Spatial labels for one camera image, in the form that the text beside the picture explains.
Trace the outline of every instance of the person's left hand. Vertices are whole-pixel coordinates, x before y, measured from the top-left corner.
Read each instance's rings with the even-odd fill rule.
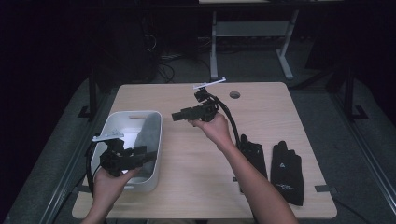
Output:
[[[83,223],[103,223],[114,202],[122,194],[126,183],[134,177],[140,168],[130,170],[125,174],[115,177],[105,169],[99,168],[94,178],[93,203],[89,214]]]

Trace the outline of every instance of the hand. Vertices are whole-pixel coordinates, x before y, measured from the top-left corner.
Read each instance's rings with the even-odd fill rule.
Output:
[[[134,177],[140,168],[115,177],[105,169],[99,168],[94,178],[93,203],[89,214],[82,223],[103,223],[114,202],[122,194],[126,183]]]
[[[231,139],[230,130],[228,128],[228,120],[224,115],[217,113],[209,122],[195,119],[189,120],[189,123],[192,124],[192,126],[202,129],[206,137],[215,143],[221,151],[233,145],[233,140]]]

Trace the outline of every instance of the black glove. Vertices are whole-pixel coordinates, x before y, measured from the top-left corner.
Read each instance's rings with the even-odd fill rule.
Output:
[[[303,206],[304,180],[301,157],[288,150],[285,141],[274,145],[271,163],[271,183],[288,203]]]
[[[241,135],[241,148],[242,154],[248,161],[268,179],[267,170],[265,169],[264,153],[262,152],[262,145],[251,143],[248,141],[246,135]]]

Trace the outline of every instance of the small round object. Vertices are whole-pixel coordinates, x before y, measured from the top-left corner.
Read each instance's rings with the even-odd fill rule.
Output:
[[[232,91],[230,92],[230,97],[233,99],[238,99],[239,97],[241,97],[241,93],[239,93],[238,91]]]

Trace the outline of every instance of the wooden table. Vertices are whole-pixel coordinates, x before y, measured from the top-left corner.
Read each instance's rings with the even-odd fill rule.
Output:
[[[315,190],[315,186],[326,183],[283,83],[220,83],[206,89],[230,108],[239,134],[245,133],[251,142],[262,144],[268,174],[272,148],[279,141],[285,140],[289,149],[295,149],[302,157],[304,206],[290,205],[298,218],[336,216],[330,193]],[[231,91],[238,91],[241,97],[232,99]],[[163,115],[163,154],[157,188],[148,193],[125,190],[108,217],[252,218],[248,202],[239,192],[238,183],[233,182],[233,171],[222,153],[200,129],[184,120],[172,120],[172,113],[198,105],[195,92],[192,84],[120,87],[110,113],[159,111]],[[91,205],[92,196],[80,192],[73,216],[85,217]]]

